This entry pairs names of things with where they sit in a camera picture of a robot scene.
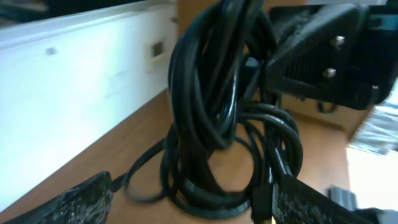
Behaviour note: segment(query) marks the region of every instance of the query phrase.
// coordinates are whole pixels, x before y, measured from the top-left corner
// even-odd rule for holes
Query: bolt
[[[325,78],[333,78],[336,75],[336,69],[328,68],[323,72]]]
[[[336,36],[333,40],[330,41],[330,44],[336,48],[339,48],[344,45],[345,42],[345,37],[344,36]]]

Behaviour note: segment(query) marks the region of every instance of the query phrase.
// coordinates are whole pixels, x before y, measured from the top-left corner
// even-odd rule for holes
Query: black wire
[[[231,218],[251,206],[253,187],[268,181],[270,168],[274,175],[271,158],[275,150],[283,155],[292,175],[299,174],[303,152],[297,126],[278,107],[278,95],[260,88],[262,102],[250,102],[259,79],[266,75],[267,59],[277,48],[267,14],[260,10],[262,3],[224,0],[202,12],[177,42],[169,68],[169,95],[175,121],[166,138],[145,152],[123,175],[124,191],[132,202],[151,203],[168,197],[191,215]],[[262,62],[244,95],[238,96],[239,78],[244,78],[239,71],[245,42],[253,57]],[[249,120],[262,122],[266,135]],[[249,142],[235,136],[238,123],[244,126]],[[226,192],[217,184],[208,159],[214,150],[226,149],[233,141],[251,153],[254,171],[244,190]],[[131,195],[131,176],[163,149],[161,192],[149,198]]]

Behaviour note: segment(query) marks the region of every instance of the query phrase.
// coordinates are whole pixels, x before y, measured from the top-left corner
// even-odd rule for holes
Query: cable connector
[[[254,223],[264,223],[272,218],[272,184],[266,183],[253,189],[251,206]]]

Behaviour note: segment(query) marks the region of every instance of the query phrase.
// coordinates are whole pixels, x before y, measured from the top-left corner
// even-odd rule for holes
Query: coiled cable
[[[124,191],[131,201],[152,203],[168,197],[196,217],[231,218],[245,212],[251,206],[253,188],[269,180],[272,150],[281,153],[292,175],[299,174],[303,152],[297,126],[278,107],[278,95],[258,85],[266,75],[268,59],[277,50],[272,24],[260,10],[262,4],[259,0],[223,0],[203,11],[177,42],[169,67],[175,120],[167,136],[124,175]],[[260,62],[250,77],[240,72],[245,44]],[[258,89],[261,102],[253,102]],[[250,120],[262,122],[265,134]],[[244,126],[249,142],[235,136],[238,123]],[[226,149],[233,141],[250,152],[254,171],[245,189],[226,192],[217,184],[208,159],[215,150]],[[149,198],[131,195],[131,176],[162,150],[161,192]]]

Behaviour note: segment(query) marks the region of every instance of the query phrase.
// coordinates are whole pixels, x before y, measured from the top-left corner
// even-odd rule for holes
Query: clear plastic wrap
[[[385,155],[398,150],[398,86],[390,96],[374,107],[369,118],[357,130],[349,147]]]

